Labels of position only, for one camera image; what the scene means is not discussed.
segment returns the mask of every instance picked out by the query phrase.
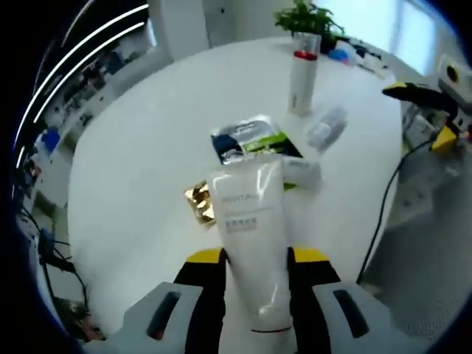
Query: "white round table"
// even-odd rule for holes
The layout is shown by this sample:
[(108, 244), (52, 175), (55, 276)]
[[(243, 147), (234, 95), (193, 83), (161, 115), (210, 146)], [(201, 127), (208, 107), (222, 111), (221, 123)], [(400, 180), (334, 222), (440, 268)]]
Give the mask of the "white round table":
[[(317, 153), (306, 130), (337, 105), (347, 110), (346, 130), (322, 157), (321, 188), (287, 191), (285, 209), (291, 242), (320, 249), (342, 280), (355, 281), (401, 156), (400, 103), (381, 93), (394, 78), (320, 57), (313, 115), (301, 119), (287, 113), (290, 69), (289, 38), (202, 52), (134, 86), (82, 135), (69, 185), (69, 235), (106, 334), (146, 293), (172, 282), (189, 255), (221, 245), (216, 227), (198, 224), (183, 191), (219, 165), (212, 128), (258, 114), (277, 121), (310, 158)], [(232, 326), (228, 301), (225, 328)], [(223, 329), (222, 343), (238, 337), (236, 327)]]

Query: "gold packet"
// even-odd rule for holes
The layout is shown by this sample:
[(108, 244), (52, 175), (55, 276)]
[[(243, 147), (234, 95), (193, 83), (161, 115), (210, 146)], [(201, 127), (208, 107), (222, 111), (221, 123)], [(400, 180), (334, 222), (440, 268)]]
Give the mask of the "gold packet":
[(190, 189), (185, 190), (184, 196), (201, 225), (208, 228), (215, 225), (216, 220), (215, 214), (213, 213), (213, 203), (209, 197), (208, 184), (206, 181), (197, 183)]

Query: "bottle with red cap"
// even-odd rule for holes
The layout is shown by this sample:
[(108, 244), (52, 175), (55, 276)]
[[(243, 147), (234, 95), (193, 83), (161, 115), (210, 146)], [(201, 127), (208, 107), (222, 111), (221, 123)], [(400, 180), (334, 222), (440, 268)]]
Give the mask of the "bottle with red cap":
[(299, 116), (306, 116), (311, 112), (321, 42), (320, 35), (301, 32), (294, 34), (288, 110)]

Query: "green plant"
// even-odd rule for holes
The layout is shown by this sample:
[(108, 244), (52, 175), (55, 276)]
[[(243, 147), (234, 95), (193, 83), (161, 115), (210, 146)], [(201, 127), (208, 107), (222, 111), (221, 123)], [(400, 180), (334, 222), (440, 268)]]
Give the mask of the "green plant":
[(286, 31), (307, 32), (321, 35), (323, 40), (334, 40), (336, 32), (344, 34), (344, 28), (336, 24), (328, 9), (306, 4), (303, 0), (294, 0), (294, 7), (283, 9), (274, 14), (275, 25)]

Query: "red cap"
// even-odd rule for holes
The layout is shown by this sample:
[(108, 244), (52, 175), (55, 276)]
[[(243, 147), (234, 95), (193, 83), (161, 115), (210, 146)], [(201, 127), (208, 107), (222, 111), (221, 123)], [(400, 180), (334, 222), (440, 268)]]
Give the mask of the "red cap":
[(296, 58), (305, 59), (309, 61), (315, 61), (318, 59), (318, 55), (307, 52), (306, 50), (297, 50), (294, 52)]

